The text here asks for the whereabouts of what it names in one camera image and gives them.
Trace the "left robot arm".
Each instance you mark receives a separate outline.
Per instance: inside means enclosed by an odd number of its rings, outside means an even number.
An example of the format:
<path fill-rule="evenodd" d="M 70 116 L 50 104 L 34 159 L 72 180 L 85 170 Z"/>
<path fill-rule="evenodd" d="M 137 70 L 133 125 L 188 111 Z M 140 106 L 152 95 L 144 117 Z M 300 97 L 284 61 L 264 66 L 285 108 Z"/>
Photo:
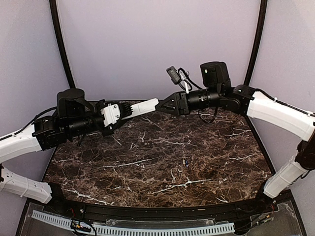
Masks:
<path fill-rule="evenodd" d="M 100 100 L 96 104 L 85 99 L 85 92 L 70 88 L 57 94 L 57 105 L 36 115 L 18 131 L 1 137 L 0 162 L 4 163 L 24 154 L 55 148 L 84 138 L 87 134 L 100 132 L 108 136 L 131 118 L 155 110 L 157 99 L 149 102 L 107 103 Z M 44 204 L 50 203 L 58 214 L 69 211 L 69 202 L 63 199 L 59 185 L 39 182 L 18 175 L 9 169 L 0 168 L 0 189 L 20 197 L 27 197 Z"/>

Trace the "black front rail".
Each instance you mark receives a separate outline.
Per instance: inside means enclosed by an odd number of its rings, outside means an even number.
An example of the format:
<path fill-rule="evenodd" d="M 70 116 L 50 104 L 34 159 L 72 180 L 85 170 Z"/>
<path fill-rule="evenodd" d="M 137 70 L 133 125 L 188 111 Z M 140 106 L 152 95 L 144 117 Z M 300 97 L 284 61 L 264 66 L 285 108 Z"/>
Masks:
<path fill-rule="evenodd" d="M 62 216 L 73 216 L 90 222 L 106 222 L 109 219 L 172 221 L 214 218 L 217 222 L 222 220 L 235 221 L 242 226 L 250 221 L 251 216 L 279 210 L 279 204 L 288 200 L 295 202 L 290 190 L 283 191 L 278 197 L 270 201 L 249 199 L 218 205 L 176 208 L 105 206 L 76 202 L 59 197 L 53 200 L 52 203 L 47 204 L 44 209 Z"/>

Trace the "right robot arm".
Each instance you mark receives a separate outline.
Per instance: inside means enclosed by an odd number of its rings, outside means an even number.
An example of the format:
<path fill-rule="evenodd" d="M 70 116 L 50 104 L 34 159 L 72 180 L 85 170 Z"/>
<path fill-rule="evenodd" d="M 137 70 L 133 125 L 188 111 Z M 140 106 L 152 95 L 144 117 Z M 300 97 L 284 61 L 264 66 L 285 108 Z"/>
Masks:
<path fill-rule="evenodd" d="M 255 213 L 262 213 L 286 187 L 315 168 L 315 115 L 271 97 L 265 91 L 246 85 L 231 86 L 225 62 L 207 62 L 200 66 L 204 89 L 176 92 L 156 105 L 156 110 L 174 116 L 214 107 L 244 117 L 263 120 L 301 139 L 296 156 L 284 164 L 262 187 L 251 203 Z"/>

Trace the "black left corner post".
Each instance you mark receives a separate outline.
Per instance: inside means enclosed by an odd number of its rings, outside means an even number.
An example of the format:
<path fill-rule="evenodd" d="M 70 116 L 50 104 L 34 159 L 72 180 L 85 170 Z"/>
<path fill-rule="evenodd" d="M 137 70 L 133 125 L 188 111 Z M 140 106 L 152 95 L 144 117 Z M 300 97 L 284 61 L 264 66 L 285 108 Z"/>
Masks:
<path fill-rule="evenodd" d="M 58 12 L 58 6 L 57 6 L 57 1 L 56 0 L 49 0 L 49 6 L 50 6 L 50 12 L 51 12 L 51 18 L 53 22 L 53 27 L 54 27 L 54 32 L 55 32 L 55 38 L 60 54 L 60 58 L 62 61 L 63 69 L 65 72 L 65 76 L 67 79 L 68 86 L 71 89 L 76 88 L 75 81 L 71 72 L 65 44 L 64 44 L 64 39 L 63 39 L 63 32 L 61 29 L 61 22 L 59 18 L 59 12 Z"/>

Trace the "black right corner post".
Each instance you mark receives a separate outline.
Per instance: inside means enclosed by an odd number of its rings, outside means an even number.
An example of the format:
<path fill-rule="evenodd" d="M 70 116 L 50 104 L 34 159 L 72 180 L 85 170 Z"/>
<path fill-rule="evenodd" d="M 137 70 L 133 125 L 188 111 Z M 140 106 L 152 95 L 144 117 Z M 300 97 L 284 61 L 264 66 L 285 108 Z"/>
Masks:
<path fill-rule="evenodd" d="M 260 48 L 260 43 L 261 43 L 261 38 L 263 34 L 263 29 L 264 29 L 267 5 L 268 5 L 268 0 L 260 1 L 259 14 L 258 14 L 256 31 L 255 31 L 255 36 L 254 36 L 254 41 L 253 41 L 253 46 L 252 46 L 252 52 L 251 52 L 248 68 L 246 71 L 246 75 L 244 78 L 244 85 L 246 86 L 250 85 L 254 67 L 256 64 L 256 60 L 257 60 L 257 56 L 258 56 L 258 52 Z"/>

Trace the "white remote control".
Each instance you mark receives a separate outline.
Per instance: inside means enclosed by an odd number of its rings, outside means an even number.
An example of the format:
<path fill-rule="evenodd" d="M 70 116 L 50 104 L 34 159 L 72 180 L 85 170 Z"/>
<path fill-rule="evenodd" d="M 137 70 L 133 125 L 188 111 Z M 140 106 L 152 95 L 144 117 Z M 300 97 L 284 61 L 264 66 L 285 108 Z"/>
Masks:
<path fill-rule="evenodd" d="M 143 114 L 154 112 L 156 110 L 156 105 L 158 104 L 158 99 L 153 98 L 140 103 L 136 103 L 131 106 L 132 114 L 130 116 L 122 118 L 122 120 L 137 117 Z"/>

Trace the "black corner post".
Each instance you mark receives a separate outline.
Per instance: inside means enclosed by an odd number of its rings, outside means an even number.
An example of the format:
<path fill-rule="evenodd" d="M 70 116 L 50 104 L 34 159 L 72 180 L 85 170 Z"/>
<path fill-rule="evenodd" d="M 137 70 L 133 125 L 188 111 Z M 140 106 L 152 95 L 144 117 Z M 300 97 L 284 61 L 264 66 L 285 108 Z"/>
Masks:
<path fill-rule="evenodd" d="M 254 36 L 254 41 L 253 41 L 253 46 L 252 46 L 252 52 L 251 52 L 248 68 L 246 71 L 246 75 L 244 78 L 244 85 L 246 86 L 250 85 L 254 67 L 256 64 L 256 60 L 257 60 L 257 56 L 258 56 L 258 52 L 260 48 L 260 43 L 261 43 L 261 38 L 263 34 L 263 29 L 264 29 L 267 5 L 268 5 L 268 0 L 260 1 L 259 14 L 258 14 L 256 31 L 255 31 L 255 36 Z"/>
<path fill-rule="evenodd" d="M 51 18 L 53 22 L 53 27 L 54 27 L 54 32 L 55 32 L 55 38 L 60 54 L 60 58 L 62 61 L 63 69 L 65 72 L 65 76 L 67 79 L 68 86 L 71 89 L 76 88 L 75 81 L 71 72 L 65 44 L 64 44 L 64 39 L 63 39 L 63 32 L 61 29 L 61 22 L 59 18 L 59 12 L 58 12 L 58 6 L 57 6 L 57 1 L 56 0 L 49 0 L 49 6 L 50 6 L 50 12 L 51 12 Z"/>

